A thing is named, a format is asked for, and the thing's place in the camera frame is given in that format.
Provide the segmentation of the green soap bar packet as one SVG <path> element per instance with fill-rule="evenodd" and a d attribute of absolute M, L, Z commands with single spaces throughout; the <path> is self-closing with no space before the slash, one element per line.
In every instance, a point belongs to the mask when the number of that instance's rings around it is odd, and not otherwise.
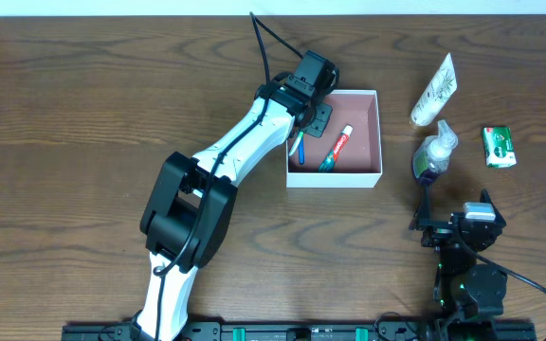
<path fill-rule="evenodd" d="M 487 167 L 503 169 L 517 164 L 509 127 L 484 127 L 482 129 L 482 141 Z"/>

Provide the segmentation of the blue disposable razor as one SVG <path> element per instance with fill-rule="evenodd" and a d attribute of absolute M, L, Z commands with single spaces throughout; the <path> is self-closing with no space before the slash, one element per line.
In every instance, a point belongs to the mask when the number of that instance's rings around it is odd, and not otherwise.
<path fill-rule="evenodd" d="M 304 150 L 304 137 L 303 135 L 300 136 L 300 143 L 298 146 L 298 159 L 299 164 L 303 165 L 305 162 L 305 150 Z"/>

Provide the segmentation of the red green toothpaste tube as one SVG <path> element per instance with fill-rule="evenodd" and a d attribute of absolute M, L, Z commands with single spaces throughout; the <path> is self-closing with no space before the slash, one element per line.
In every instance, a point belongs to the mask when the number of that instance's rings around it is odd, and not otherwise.
<path fill-rule="evenodd" d="M 346 125 L 343 130 L 341 131 L 341 134 L 337 141 L 335 142 L 333 148 L 331 151 L 328 152 L 322 163 L 320 164 L 318 171 L 319 172 L 332 172 L 337 161 L 339 158 L 339 155 L 348 142 L 348 140 L 351 137 L 351 134 L 353 132 L 353 127 L 351 125 Z"/>

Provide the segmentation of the white leaf-print lotion tube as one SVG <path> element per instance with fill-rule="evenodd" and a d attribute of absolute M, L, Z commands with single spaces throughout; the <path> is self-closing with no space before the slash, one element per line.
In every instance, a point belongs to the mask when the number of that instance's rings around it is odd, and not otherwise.
<path fill-rule="evenodd" d="M 428 126 L 439 115 L 457 88 L 452 56 L 448 53 L 411 110 L 409 122 L 416 128 Z"/>

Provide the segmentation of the green white toothbrush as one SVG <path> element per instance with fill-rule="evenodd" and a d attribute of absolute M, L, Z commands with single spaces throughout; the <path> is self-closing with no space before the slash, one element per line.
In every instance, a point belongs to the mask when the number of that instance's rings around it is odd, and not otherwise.
<path fill-rule="evenodd" d="M 298 132 L 298 135 L 295 138 L 295 140 L 294 140 L 294 142 L 293 142 L 293 144 L 292 144 L 292 146 L 291 146 L 291 148 L 290 148 L 290 150 L 288 152 L 289 157 L 293 156 L 296 153 L 296 151 L 298 150 L 302 140 L 303 140 L 303 132 Z"/>

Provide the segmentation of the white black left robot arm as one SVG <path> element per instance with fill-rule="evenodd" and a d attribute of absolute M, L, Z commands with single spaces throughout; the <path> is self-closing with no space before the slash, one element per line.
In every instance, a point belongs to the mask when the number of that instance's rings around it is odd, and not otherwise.
<path fill-rule="evenodd" d="M 188 321 L 199 269 L 225 238 L 238 187 L 294 131 L 322 136 L 337 87 L 338 68 L 312 50 L 294 72 L 261 85 L 246 115 L 223 137 L 191 157 L 175 152 L 163 163 L 139 223 L 151 277 L 136 319 L 146 340 L 173 340 Z"/>

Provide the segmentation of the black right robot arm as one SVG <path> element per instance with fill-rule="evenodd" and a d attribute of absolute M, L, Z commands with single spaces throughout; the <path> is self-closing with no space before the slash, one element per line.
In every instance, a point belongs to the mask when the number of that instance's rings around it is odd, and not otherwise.
<path fill-rule="evenodd" d="M 421 231 L 421 245 L 439 255 L 433 289 L 433 298 L 443 311 L 438 326 L 476 323 L 503 314 L 507 276 L 477 257 L 496 241 L 506 221 L 486 190 L 481 191 L 479 201 L 466 202 L 448 220 L 436 220 L 432 217 L 429 190 L 429 186 L 422 187 L 409 228 Z"/>

